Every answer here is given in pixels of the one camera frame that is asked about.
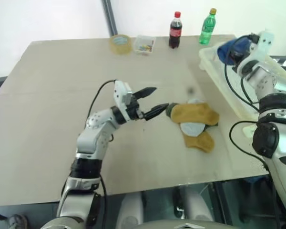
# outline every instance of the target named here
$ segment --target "white wall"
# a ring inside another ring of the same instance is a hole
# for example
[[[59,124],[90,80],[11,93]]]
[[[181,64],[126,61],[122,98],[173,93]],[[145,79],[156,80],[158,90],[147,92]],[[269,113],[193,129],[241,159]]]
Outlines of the white wall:
[[[100,0],[0,0],[0,77],[31,41],[109,37]]]
[[[236,36],[271,30],[270,54],[286,54],[286,0],[111,0],[119,33],[167,36],[175,11],[183,35],[199,35],[210,8],[217,8],[214,34]]]
[[[240,36],[269,29],[271,54],[286,54],[286,0],[111,0],[119,33],[167,36],[181,11],[183,35],[199,35],[210,8],[215,34]],[[101,0],[0,0],[0,77],[31,41],[109,37]]]

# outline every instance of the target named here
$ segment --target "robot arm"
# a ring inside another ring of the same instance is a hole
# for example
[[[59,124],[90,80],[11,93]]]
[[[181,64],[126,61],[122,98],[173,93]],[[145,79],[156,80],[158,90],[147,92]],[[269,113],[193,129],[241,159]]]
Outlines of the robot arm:
[[[250,48],[242,53],[243,56],[238,61],[234,59],[233,70],[255,90],[259,117],[252,146],[268,165],[276,190],[286,208],[286,79],[277,75],[265,63],[273,35],[264,31],[249,37]]]
[[[147,87],[133,93],[127,83],[115,81],[113,96],[117,105],[88,117],[85,129],[77,139],[76,156],[63,188],[56,218],[42,229],[83,229],[95,224],[101,199],[95,190],[99,187],[102,160],[111,135],[126,122],[147,121],[166,109],[168,104],[158,105],[147,113],[140,110],[137,100],[155,90],[155,87]]]

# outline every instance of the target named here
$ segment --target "green bottle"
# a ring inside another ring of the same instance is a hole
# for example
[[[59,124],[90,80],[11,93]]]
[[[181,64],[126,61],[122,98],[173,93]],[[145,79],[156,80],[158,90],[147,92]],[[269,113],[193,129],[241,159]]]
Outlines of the green bottle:
[[[216,9],[211,8],[210,15],[207,16],[207,18],[205,19],[204,24],[202,26],[201,34],[200,34],[200,38],[199,38],[199,43],[201,43],[201,44],[208,44],[209,43],[209,41],[211,39],[212,32],[213,32],[215,24],[216,24],[215,14],[216,14]]]

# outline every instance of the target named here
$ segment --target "tape roll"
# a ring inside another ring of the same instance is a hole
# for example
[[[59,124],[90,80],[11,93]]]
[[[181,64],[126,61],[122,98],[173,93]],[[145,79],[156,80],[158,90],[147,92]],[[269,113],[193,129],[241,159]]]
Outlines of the tape roll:
[[[127,54],[132,50],[130,37],[126,35],[114,35],[109,39],[110,49],[115,54]]]

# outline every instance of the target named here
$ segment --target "red bottle cap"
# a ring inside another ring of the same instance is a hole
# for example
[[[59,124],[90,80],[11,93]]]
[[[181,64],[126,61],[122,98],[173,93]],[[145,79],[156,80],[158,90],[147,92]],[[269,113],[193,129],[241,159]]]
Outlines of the red bottle cap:
[[[180,18],[180,15],[181,15],[181,12],[179,12],[179,11],[175,12],[175,18]]]

